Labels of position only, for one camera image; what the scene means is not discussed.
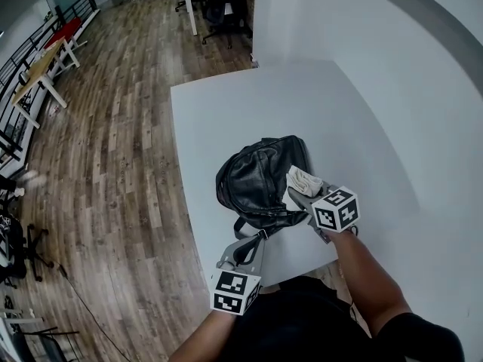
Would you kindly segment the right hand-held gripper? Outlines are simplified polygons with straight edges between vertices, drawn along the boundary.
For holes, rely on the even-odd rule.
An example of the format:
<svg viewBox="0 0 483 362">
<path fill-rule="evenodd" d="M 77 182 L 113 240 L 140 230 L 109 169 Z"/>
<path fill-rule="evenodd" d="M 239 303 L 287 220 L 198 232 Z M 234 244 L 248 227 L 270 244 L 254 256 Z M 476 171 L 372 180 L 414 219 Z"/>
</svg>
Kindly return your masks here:
<svg viewBox="0 0 483 362">
<path fill-rule="evenodd" d="M 328 232 L 338 234 L 348 231 L 358 236 L 358 196 L 347 187 L 323 181 L 319 198 L 311 199 L 291 187 L 288 188 L 288 194 L 301 210 L 307 210 L 312 217 L 309 225 L 326 243 L 331 241 Z"/>
</svg>

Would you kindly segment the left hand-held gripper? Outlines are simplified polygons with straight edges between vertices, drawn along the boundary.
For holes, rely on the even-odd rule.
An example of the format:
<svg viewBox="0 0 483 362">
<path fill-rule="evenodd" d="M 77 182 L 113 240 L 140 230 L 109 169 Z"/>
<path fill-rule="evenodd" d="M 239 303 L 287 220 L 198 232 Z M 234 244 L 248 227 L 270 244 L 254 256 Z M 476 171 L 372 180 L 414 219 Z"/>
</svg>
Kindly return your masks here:
<svg viewBox="0 0 483 362">
<path fill-rule="evenodd" d="M 257 235 L 230 244 L 211 275 L 210 307 L 243 315 L 258 297 L 264 240 Z"/>
</svg>

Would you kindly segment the beige cloth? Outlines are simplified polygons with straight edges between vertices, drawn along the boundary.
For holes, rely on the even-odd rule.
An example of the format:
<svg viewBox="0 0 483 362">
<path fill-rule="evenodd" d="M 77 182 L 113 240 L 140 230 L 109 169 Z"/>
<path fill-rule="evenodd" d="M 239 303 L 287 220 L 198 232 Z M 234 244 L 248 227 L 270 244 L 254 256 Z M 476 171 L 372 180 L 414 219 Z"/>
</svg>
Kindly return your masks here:
<svg viewBox="0 0 483 362">
<path fill-rule="evenodd" d="M 312 198 L 321 190 L 323 180 L 292 165 L 286 174 L 286 185 L 285 195 L 288 195 L 288 189 L 292 188 L 301 195 Z"/>
</svg>

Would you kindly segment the black leather backpack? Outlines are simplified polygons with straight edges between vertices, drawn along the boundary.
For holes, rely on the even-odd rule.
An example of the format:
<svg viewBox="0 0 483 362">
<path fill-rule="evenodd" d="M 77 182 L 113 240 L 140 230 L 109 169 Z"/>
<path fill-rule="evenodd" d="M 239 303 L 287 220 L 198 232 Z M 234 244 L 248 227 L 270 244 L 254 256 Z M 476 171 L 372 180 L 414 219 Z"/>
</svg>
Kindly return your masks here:
<svg viewBox="0 0 483 362">
<path fill-rule="evenodd" d="M 286 174 L 292 166 L 310 169 L 304 141 L 294 135 L 262 138 L 234 154 L 216 175 L 217 200 L 235 211 L 237 239 L 246 238 L 244 225 L 264 230 L 267 236 L 302 222 L 307 213 L 290 211 L 282 202 Z"/>
</svg>

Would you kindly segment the person's right forearm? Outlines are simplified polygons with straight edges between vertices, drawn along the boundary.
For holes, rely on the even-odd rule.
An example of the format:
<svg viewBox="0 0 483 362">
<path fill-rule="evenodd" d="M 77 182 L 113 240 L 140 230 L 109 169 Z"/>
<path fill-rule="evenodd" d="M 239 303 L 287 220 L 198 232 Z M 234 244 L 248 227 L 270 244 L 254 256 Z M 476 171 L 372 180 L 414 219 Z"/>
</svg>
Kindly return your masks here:
<svg viewBox="0 0 483 362">
<path fill-rule="evenodd" d="M 349 293 L 372 336 L 393 318 L 411 309 L 395 280 L 351 232 L 328 233 Z"/>
</svg>

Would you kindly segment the person's left forearm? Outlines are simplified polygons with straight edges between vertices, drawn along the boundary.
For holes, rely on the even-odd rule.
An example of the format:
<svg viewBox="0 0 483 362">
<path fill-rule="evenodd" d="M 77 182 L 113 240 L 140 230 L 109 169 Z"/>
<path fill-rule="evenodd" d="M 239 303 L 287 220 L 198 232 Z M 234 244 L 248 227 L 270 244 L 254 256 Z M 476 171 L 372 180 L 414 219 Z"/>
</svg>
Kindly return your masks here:
<svg viewBox="0 0 483 362">
<path fill-rule="evenodd" d="M 215 362 L 234 327 L 236 316 L 213 310 L 168 362 Z"/>
</svg>

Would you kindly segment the person's black shirt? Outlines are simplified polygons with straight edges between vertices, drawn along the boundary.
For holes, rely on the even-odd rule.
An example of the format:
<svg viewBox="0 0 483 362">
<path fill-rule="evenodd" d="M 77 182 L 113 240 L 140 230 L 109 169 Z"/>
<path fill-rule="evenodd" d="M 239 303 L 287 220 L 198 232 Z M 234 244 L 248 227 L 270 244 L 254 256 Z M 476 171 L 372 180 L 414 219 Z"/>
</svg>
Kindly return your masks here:
<svg viewBox="0 0 483 362">
<path fill-rule="evenodd" d="M 258 296 L 237 318 L 218 362 L 465 362 L 454 332 L 413 313 L 369 336 L 348 303 L 316 278 Z"/>
</svg>

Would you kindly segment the black swivel chair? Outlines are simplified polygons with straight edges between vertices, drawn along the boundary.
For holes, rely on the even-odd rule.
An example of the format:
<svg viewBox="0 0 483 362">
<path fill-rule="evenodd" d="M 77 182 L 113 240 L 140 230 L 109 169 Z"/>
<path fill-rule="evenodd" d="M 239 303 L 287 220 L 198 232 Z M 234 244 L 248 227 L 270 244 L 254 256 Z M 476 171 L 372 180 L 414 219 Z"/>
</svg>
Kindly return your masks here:
<svg viewBox="0 0 483 362">
<path fill-rule="evenodd" d="M 24 255 L 30 262 L 35 280 L 37 282 L 42 282 L 42 277 L 38 274 L 36 270 L 35 261 L 38 260 L 42 262 L 48 268 L 53 268 L 54 262 L 53 261 L 47 262 L 45 259 L 43 259 L 41 255 L 37 252 L 37 246 L 41 242 L 44 236 L 49 236 L 50 232 L 47 229 L 41 229 L 41 231 L 35 238 L 32 236 L 34 233 L 35 233 L 35 226 L 32 223 L 30 223 L 27 226 L 26 246 L 23 249 L 24 249 Z"/>
</svg>

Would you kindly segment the large black office chair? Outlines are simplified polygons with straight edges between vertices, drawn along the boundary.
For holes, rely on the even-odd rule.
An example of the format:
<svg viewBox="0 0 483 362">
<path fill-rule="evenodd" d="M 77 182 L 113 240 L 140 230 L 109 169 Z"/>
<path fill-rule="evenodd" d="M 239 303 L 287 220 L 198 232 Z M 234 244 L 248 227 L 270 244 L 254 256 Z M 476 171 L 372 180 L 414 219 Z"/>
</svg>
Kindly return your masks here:
<svg viewBox="0 0 483 362">
<path fill-rule="evenodd" d="M 225 35 L 228 49 L 232 48 L 232 34 L 246 35 L 253 38 L 248 25 L 247 0 L 205 0 L 204 18 L 210 33 L 202 38 L 202 44 L 216 35 Z"/>
</svg>

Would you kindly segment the black folding chair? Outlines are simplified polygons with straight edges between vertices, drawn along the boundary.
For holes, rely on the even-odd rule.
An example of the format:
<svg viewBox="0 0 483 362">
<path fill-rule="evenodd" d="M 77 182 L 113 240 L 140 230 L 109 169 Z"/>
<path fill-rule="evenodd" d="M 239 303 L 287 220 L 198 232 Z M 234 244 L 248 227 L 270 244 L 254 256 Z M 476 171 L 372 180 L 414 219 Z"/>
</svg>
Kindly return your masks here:
<svg viewBox="0 0 483 362">
<path fill-rule="evenodd" d="M 0 345 L 17 362 L 81 362 L 75 336 L 78 331 L 57 331 L 56 327 L 35 332 L 7 332 Z"/>
</svg>

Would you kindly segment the black equipment pile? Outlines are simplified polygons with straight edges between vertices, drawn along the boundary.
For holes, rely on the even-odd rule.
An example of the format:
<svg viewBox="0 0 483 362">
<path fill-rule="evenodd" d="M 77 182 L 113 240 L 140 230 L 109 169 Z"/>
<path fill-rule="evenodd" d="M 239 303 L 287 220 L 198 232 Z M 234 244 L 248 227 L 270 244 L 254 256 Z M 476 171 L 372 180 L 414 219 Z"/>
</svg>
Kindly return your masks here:
<svg viewBox="0 0 483 362">
<path fill-rule="evenodd" d="M 11 279 L 26 277 L 26 240 L 20 222 L 8 211 L 13 199 L 8 190 L 0 196 L 0 283 L 16 288 Z"/>
</svg>

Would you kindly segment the wooden desk with white legs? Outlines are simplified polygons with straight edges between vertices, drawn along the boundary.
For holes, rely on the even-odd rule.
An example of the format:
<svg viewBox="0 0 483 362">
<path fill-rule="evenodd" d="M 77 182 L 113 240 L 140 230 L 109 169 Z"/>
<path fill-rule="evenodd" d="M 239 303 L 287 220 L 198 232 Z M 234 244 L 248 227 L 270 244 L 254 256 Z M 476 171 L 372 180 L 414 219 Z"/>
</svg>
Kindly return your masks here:
<svg viewBox="0 0 483 362">
<path fill-rule="evenodd" d="M 65 66 L 63 61 L 58 56 L 61 48 L 65 49 L 72 60 L 68 66 Z M 11 104 L 16 107 L 20 114 L 36 129 L 40 128 L 40 124 L 20 104 L 20 101 L 29 93 L 33 86 L 36 84 L 42 84 L 64 109 L 67 108 L 66 101 L 54 88 L 53 81 L 48 76 L 49 66 L 54 60 L 59 65 L 62 72 L 65 72 L 67 69 L 70 69 L 73 66 L 76 68 L 80 67 L 80 62 L 75 56 L 73 49 L 66 39 L 62 37 L 60 40 L 56 41 L 52 46 L 50 46 L 48 50 L 45 51 L 44 54 L 26 71 L 28 80 L 18 91 L 15 92 L 11 100 Z"/>
</svg>

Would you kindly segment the black metal railing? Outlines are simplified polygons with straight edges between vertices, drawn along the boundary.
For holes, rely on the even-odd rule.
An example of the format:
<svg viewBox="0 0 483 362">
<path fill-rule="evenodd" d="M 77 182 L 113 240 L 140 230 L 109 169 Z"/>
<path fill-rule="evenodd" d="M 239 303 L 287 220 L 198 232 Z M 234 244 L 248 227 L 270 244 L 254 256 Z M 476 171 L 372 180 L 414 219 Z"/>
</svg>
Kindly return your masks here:
<svg viewBox="0 0 483 362">
<path fill-rule="evenodd" d="M 77 39 L 84 31 L 84 26 L 88 25 L 98 12 L 95 0 L 76 0 L 64 11 L 56 6 L 55 15 L 27 37 L 0 68 L 0 163 L 19 161 L 24 150 L 21 140 L 27 120 L 11 104 L 15 92 L 22 87 L 20 73 L 26 72 L 36 57 L 46 51 L 43 49 L 45 44 L 66 23 L 76 17 L 81 19 L 82 27 L 74 35 Z M 29 114 L 33 110 L 33 102 L 38 92 L 39 89 L 31 89 L 26 99 L 20 101 Z"/>
</svg>

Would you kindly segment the red table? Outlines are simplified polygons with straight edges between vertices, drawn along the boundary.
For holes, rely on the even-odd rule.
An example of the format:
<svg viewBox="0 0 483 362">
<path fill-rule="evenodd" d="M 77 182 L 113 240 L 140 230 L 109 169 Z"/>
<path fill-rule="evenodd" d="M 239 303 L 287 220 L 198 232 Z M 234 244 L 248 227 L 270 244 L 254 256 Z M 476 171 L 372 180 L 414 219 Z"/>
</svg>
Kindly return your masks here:
<svg viewBox="0 0 483 362">
<path fill-rule="evenodd" d="M 72 41 L 74 45 L 74 49 L 80 48 L 81 46 L 86 45 L 88 42 L 84 41 L 82 43 L 78 43 L 76 38 L 74 37 L 75 33 L 78 29 L 82 27 L 82 21 L 80 18 L 76 17 L 66 23 L 60 30 L 55 32 L 48 42 L 43 47 L 44 50 L 47 50 L 51 45 L 53 45 L 56 41 L 60 40 L 61 38 L 65 38 L 66 41 Z"/>
</svg>

